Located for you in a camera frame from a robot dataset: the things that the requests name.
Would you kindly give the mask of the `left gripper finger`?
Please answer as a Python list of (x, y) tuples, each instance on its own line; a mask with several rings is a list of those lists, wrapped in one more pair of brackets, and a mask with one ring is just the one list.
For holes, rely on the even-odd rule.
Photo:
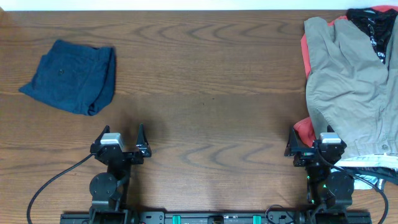
[(95, 141), (93, 142), (93, 145), (100, 145), (101, 144), (101, 140), (102, 137), (104, 136), (104, 134), (106, 133), (110, 133), (110, 128), (108, 125), (106, 125), (104, 127), (104, 129), (102, 130), (101, 134), (95, 139)]
[(144, 132), (144, 125), (142, 123), (139, 125), (136, 147), (139, 149), (139, 152), (142, 154), (143, 157), (151, 157), (152, 156), (152, 150), (151, 150), (149, 142), (146, 138), (146, 135)]

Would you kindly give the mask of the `khaki beige trousers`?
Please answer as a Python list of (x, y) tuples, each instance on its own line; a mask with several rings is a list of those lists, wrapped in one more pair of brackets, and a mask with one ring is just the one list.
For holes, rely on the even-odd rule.
[(313, 17), (304, 25), (311, 66), (306, 101), (315, 134), (331, 126), (347, 145), (344, 159), (397, 154), (397, 25), (385, 62), (349, 20), (329, 26)]

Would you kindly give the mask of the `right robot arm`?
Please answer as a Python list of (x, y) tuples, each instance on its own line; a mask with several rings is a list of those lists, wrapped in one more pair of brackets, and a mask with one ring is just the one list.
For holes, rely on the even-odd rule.
[(295, 212), (294, 223), (348, 223), (347, 208), (352, 205), (354, 179), (342, 172), (332, 172), (341, 159), (346, 144), (329, 127), (320, 138), (306, 146), (295, 129), (289, 130), (284, 156), (294, 158), (295, 167), (307, 173), (307, 200), (313, 205), (304, 212)]

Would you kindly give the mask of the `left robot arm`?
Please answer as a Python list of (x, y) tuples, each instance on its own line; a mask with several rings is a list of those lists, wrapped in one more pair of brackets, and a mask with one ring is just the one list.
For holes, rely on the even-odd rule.
[(90, 147), (97, 161), (107, 166), (107, 171), (93, 177), (90, 182), (92, 196), (89, 224), (137, 224), (138, 212), (127, 205), (127, 193), (131, 178), (131, 166), (141, 165), (152, 151), (147, 141), (144, 125), (139, 125), (136, 150), (125, 151), (119, 133), (112, 133), (105, 126)]

